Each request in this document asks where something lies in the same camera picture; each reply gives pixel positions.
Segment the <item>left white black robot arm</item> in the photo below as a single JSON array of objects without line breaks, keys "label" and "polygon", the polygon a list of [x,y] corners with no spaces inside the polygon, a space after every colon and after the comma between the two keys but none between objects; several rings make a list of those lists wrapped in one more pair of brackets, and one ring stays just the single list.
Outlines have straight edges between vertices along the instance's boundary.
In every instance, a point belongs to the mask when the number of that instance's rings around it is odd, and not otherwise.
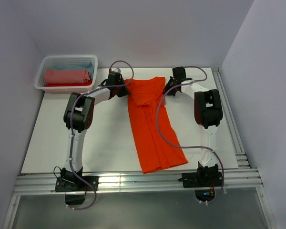
[{"label": "left white black robot arm", "polygon": [[107,79],[97,88],[82,94],[72,93],[69,97],[63,121],[70,130],[66,162],[61,170],[61,179],[71,190],[82,188],[82,151],[84,138],[93,120],[94,107],[113,97],[129,94],[121,70],[110,69]]}]

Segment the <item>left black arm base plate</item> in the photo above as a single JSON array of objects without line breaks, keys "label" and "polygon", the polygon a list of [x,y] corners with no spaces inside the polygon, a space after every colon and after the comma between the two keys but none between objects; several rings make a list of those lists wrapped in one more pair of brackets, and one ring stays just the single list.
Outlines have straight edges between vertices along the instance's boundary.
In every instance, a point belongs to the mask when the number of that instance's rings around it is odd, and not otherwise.
[{"label": "left black arm base plate", "polygon": [[[98,176],[85,176],[83,179],[88,182],[95,190],[98,189],[99,177]],[[55,192],[76,192],[76,191],[93,191],[93,189],[80,180],[70,182],[61,177],[57,178],[55,185]]]}]

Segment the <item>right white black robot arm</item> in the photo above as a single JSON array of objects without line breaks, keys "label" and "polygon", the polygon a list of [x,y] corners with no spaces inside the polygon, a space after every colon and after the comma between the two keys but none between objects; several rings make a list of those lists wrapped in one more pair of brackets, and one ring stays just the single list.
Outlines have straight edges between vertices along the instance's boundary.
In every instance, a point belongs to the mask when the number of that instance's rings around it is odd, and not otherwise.
[{"label": "right white black robot arm", "polygon": [[177,92],[190,96],[194,101],[194,120],[200,127],[201,143],[192,147],[201,149],[198,168],[194,173],[184,173],[181,181],[188,182],[190,187],[221,186],[224,171],[219,169],[223,164],[215,152],[216,133],[223,119],[221,98],[217,89],[207,89],[199,84],[207,79],[207,73],[200,67],[195,68],[204,73],[204,79],[188,78],[185,67],[175,67],[163,90],[164,96],[175,96]]}]

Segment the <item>orange t-shirt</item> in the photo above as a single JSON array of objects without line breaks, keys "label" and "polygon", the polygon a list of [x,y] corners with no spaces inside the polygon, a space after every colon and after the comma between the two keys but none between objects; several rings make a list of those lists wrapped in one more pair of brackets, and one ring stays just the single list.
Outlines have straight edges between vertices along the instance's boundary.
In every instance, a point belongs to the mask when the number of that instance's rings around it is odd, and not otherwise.
[{"label": "orange t-shirt", "polygon": [[182,149],[166,143],[156,124],[156,110],[163,97],[164,77],[126,79],[128,114],[142,172],[151,173],[188,163]]}]

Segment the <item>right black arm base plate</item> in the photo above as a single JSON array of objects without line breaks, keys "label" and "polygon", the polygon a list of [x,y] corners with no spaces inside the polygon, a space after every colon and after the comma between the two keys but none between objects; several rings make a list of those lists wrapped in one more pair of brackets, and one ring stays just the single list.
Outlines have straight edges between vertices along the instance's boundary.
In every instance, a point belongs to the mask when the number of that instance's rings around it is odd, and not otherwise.
[{"label": "right black arm base plate", "polygon": [[184,188],[221,187],[223,184],[221,172],[214,177],[202,176],[197,172],[182,173],[182,177],[178,181],[182,182]]}]

